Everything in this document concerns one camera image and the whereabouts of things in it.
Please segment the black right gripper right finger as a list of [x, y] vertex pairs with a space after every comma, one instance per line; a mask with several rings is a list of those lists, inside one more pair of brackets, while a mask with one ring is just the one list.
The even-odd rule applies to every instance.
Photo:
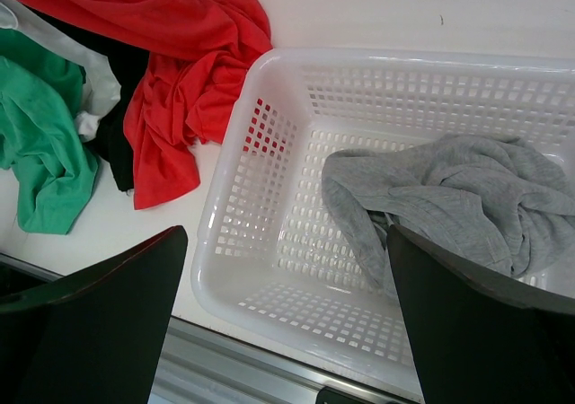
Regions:
[[574, 301], [400, 225], [387, 248], [428, 403], [572, 403]]

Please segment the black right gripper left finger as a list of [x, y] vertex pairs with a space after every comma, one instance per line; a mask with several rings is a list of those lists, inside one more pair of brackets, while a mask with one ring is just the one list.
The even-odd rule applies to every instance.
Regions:
[[3, 403], [146, 403], [188, 247], [180, 225], [58, 279], [1, 258]]

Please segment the grey tank top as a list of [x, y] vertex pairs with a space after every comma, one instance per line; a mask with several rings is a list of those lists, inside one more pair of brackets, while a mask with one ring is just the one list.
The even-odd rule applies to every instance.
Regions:
[[397, 295], [387, 235], [405, 227], [521, 278], [574, 252], [574, 192], [562, 168], [516, 136], [446, 135], [389, 153], [327, 157], [323, 204], [368, 284]]

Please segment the red tank top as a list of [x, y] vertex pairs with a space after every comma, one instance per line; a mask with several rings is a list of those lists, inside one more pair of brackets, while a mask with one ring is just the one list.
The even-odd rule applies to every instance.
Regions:
[[258, 0], [18, 0], [148, 51], [124, 118], [134, 206], [172, 201], [200, 183], [195, 141], [221, 143], [251, 65], [271, 49]]

